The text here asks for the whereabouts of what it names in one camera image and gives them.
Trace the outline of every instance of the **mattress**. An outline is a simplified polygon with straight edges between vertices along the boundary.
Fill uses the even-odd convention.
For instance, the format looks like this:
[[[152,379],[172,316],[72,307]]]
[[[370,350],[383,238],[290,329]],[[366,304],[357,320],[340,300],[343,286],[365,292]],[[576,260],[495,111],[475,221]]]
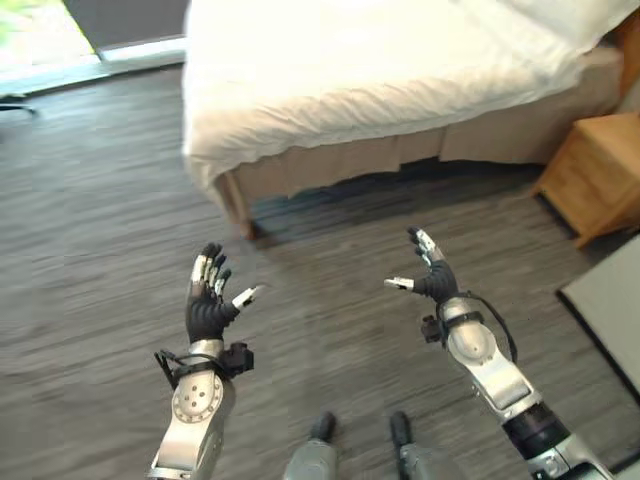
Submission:
[[[193,0],[184,153],[213,181],[293,146],[429,130],[577,84],[575,48],[499,2],[474,5]]]

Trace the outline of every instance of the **robotic arm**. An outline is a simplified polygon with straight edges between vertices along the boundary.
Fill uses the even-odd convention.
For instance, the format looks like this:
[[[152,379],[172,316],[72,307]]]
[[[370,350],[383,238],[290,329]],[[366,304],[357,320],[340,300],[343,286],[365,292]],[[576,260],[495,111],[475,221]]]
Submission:
[[[222,271],[226,257],[221,252],[220,245],[209,244],[193,266],[186,310],[189,353],[178,357],[162,350],[155,354],[174,393],[171,423],[147,478],[211,478],[222,450],[224,421],[235,402],[231,379],[253,369],[253,353],[247,345],[233,343],[225,350],[222,334],[262,287],[248,288],[225,302],[231,271]]]
[[[385,285],[433,298],[436,317],[424,319],[427,342],[439,341],[471,377],[477,395],[497,417],[533,478],[613,480],[611,473],[545,405],[542,396],[516,366],[517,349],[504,319],[482,298],[458,290],[444,255],[423,230],[410,228],[416,254],[429,273],[419,280],[395,277]],[[470,300],[480,300],[507,334],[511,360],[498,349],[495,336]]]

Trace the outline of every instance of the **gray wood laminate floor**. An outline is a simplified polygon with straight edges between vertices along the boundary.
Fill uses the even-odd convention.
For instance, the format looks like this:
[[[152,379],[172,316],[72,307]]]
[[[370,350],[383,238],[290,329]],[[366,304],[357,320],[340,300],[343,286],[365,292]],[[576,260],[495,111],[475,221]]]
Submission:
[[[0,115],[0,476],[143,478],[169,418],[152,358],[186,348],[195,254],[223,242],[229,290],[270,284],[230,329],[256,369],[237,381],[216,478],[278,478],[323,409],[340,418],[341,478],[394,478],[387,415],[474,479],[528,478],[461,373],[421,339],[426,300],[382,288],[419,275],[423,225],[464,287],[510,321],[521,367],[608,463],[640,446],[640,411],[554,296],[611,245],[576,251],[527,189],[537,167],[410,165],[262,202],[237,238],[180,159],[180,71],[35,99]]]

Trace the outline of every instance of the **wooden bed leg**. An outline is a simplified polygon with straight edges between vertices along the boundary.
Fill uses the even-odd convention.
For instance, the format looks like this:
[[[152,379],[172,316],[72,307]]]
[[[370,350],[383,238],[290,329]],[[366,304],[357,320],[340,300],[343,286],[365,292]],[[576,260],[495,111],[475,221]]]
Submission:
[[[231,221],[236,225],[241,236],[249,241],[255,240],[256,229],[251,218],[251,211],[246,198],[242,194],[242,190],[240,190],[240,185],[238,185],[238,181],[233,175],[233,171],[223,174],[222,180],[228,193],[226,206]]]

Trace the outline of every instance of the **white pillow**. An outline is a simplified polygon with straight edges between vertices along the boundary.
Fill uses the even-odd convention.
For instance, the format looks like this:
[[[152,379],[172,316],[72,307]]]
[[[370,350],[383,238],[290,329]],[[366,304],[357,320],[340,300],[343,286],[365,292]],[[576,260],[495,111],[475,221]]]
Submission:
[[[565,39],[581,53],[595,47],[640,0],[500,0]]]

